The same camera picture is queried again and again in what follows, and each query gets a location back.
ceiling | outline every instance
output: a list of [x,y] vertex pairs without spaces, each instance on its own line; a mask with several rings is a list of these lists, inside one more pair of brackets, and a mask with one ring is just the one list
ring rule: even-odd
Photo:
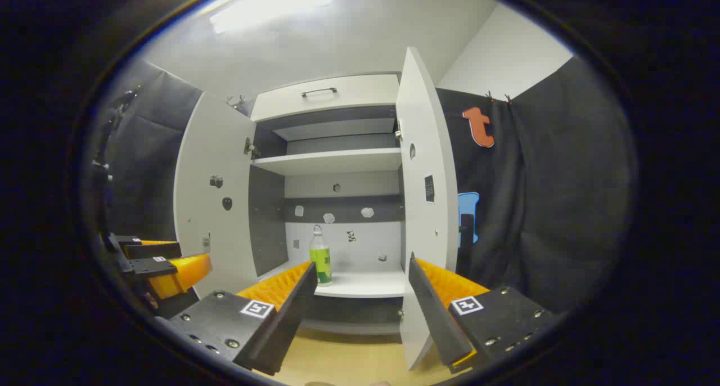
[[437,84],[496,2],[332,0],[258,25],[237,19],[239,29],[216,34],[209,17],[227,5],[177,22],[141,57],[223,99],[254,98],[300,80],[399,71],[414,46]]

cabinet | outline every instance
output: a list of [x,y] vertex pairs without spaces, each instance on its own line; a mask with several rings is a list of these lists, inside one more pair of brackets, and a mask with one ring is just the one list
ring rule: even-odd
[[[250,118],[201,96],[173,192],[183,255],[209,248],[213,261],[195,286],[199,297],[240,291],[308,260],[312,227],[321,224],[334,283],[316,298],[344,310],[370,299],[378,309],[402,306],[408,368],[420,360],[431,339],[404,268],[412,251],[455,270],[457,183],[437,92],[414,48],[398,79],[356,75],[275,89],[258,96]],[[211,186],[211,176],[223,184]],[[309,326],[322,327],[319,319]]]

green label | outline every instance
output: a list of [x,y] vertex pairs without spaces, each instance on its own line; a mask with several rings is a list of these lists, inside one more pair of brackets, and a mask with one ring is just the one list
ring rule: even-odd
[[317,283],[326,284],[332,281],[330,270],[330,248],[321,250],[310,249],[310,260],[316,263]]

metal handle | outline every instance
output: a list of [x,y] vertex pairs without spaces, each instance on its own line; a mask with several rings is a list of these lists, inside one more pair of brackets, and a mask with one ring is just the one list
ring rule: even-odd
[[403,140],[403,129],[401,129],[401,121],[398,119],[398,130],[395,132],[395,139]]
[[333,93],[337,93],[338,89],[337,88],[323,88],[323,89],[314,89],[313,91],[305,91],[305,92],[303,92],[303,98],[308,97],[309,93],[319,92],[319,91],[332,91]]

drawer handle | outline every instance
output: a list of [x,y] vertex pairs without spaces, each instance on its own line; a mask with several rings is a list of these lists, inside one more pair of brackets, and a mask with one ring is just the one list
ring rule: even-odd
[[307,98],[309,93],[313,92],[319,92],[319,91],[332,91],[332,93],[337,93],[337,88],[323,88],[323,89],[314,89],[314,91],[306,91],[303,92],[303,98]]

